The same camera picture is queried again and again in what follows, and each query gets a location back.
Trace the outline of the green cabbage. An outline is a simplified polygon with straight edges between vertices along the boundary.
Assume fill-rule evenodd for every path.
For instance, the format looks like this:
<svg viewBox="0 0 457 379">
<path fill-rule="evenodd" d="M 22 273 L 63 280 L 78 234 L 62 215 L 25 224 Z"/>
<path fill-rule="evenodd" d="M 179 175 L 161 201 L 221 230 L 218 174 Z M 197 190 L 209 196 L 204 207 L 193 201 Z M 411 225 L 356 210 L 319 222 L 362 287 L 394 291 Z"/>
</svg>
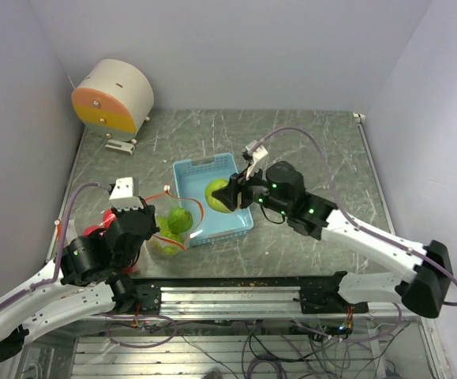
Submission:
<svg viewBox="0 0 457 379">
<path fill-rule="evenodd" d="M 175 234 L 185 233 L 193 226 L 193 216 L 185 208 L 172 208 L 169 211 L 167 219 L 169 228 Z"/>
<path fill-rule="evenodd" d="M 208 206 L 221 213 L 231 213 L 237 209 L 232 182 L 227 178 L 217 178 L 208 183 L 204 197 Z"/>
</svg>

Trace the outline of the dark red apple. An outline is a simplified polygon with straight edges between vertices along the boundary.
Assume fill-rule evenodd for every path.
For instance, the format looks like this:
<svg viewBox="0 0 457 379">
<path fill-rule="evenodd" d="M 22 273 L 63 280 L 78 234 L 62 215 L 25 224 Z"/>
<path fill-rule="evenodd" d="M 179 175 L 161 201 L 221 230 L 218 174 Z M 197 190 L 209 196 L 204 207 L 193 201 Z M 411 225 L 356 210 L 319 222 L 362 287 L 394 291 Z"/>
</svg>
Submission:
<svg viewBox="0 0 457 379">
<path fill-rule="evenodd" d="M 115 219 L 116 219 L 116 215 L 112 212 L 111 209 L 108 209 L 103 214 L 103 219 L 102 219 L 101 225 L 104 228 L 108 228 Z"/>
</svg>

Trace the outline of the small green fruit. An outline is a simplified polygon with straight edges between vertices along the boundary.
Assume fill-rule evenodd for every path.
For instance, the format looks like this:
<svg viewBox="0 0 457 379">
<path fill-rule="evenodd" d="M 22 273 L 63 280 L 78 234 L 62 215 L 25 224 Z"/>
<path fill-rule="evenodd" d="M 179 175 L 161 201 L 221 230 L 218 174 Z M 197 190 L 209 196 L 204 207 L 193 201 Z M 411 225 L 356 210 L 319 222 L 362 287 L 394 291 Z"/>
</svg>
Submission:
<svg viewBox="0 0 457 379">
<path fill-rule="evenodd" d="M 173 245 L 173 244 L 166 244 L 163 246 L 160 246 L 159 251 L 161 254 L 163 254 L 166 257 L 173 257 L 177 255 L 178 253 L 182 252 L 182 249 L 179 246 Z"/>
</svg>

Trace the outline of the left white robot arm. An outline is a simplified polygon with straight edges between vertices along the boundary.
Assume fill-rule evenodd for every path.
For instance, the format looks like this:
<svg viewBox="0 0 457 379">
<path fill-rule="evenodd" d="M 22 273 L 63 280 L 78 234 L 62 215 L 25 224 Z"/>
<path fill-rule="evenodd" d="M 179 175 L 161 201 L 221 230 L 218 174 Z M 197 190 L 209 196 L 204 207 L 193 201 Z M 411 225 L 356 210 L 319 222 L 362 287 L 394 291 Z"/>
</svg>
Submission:
<svg viewBox="0 0 457 379">
<path fill-rule="evenodd" d="M 0 297 L 0 363 L 48 332 L 98 313 L 128 313 L 137 290 L 125 272 L 145 241 L 159 232 L 155 206 L 134 197 L 112 208 L 107 229 L 66 244 L 35 275 Z"/>
</svg>

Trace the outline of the green custard apple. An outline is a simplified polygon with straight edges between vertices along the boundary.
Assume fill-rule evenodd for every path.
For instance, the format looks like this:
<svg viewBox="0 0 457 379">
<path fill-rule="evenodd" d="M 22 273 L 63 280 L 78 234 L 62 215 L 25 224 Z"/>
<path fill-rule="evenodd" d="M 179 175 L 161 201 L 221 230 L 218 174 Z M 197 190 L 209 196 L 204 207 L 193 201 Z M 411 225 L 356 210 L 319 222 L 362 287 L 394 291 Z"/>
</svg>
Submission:
<svg viewBox="0 0 457 379">
<path fill-rule="evenodd" d="M 160 229 L 159 236 L 174 240 L 176 242 L 182 242 L 181 235 L 175 234 L 171 231 L 168 225 L 168 219 L 165 216 L 158 216 L 156 218 L 157 226 Z"/>
</svg>

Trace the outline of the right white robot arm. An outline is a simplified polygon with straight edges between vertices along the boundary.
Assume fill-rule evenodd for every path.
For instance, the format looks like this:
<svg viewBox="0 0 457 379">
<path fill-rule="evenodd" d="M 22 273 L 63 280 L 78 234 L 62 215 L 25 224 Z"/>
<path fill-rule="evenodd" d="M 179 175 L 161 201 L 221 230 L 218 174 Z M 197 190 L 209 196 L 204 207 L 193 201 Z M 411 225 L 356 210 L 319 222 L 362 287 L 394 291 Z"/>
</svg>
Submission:
<svg viewBox="0 0 457 379">
<path fill-rule="evenodd" d="M 208 184 L 205 198 L 217 212 L 234 212 L 257 204 L 280 214 L 300 235 L 340 242 L 385 267 L 383 274 L 348 273 L 323 294 L 332 312 L 359 302 L 399 302 L 419 316 L 436 318 L 452 282 L 448 248 L 400 238 L 360 221 L 328 199 L 305 188 L 302 173 L 280 161 L 252 176 L 235 173 Z"/>
</svg>

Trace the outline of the clear zip bag orange zipper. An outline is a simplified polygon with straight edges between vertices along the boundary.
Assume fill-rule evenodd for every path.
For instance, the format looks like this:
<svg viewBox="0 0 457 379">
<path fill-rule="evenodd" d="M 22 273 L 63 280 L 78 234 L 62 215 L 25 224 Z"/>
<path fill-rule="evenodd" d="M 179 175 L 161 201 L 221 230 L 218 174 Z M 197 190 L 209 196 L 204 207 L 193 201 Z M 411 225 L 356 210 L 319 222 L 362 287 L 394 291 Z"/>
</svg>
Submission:
<svg viewBox="0 0 457 379">
<path fill-rule="evenodd" d="M 101 212 L 101 222 L 96 223 L 93 225 L 88 225 L 86 222 L 81 221 L 81 219 L 76 219 L 72 218 L 69 220 L 69 223 L 67 225 L 67 232 L 66 232 L 66 240 L 65 240 L 65 246 L 69 245 L 76 237 L 79 236 L 89 236 L 92 232 L 97 231 L 99 229 L 102 229 L 102 231 L 99 233 L 101 236 L 105 233 L 105 229 L 107 229 L 111 223 L 116 220 L 115 214 L 112 212 L 112 209 L 107 209 L 104 212 Z M 57 231 L 57 240 L 59 242 L 59 239 L 61 237 L 62 233 L 62 221 L 60 219 L 56 220 L 54 222 L 56 226 L 56 231 Z M 125 273 L 134 273 L 137 271 L 137 262 L 139 260 L 140 253 L 137 254 L 137 257 L 133 259 L 132 263 L 128 265 L 127 267 L 123 268 L 122 271 Z"/>
</svg>

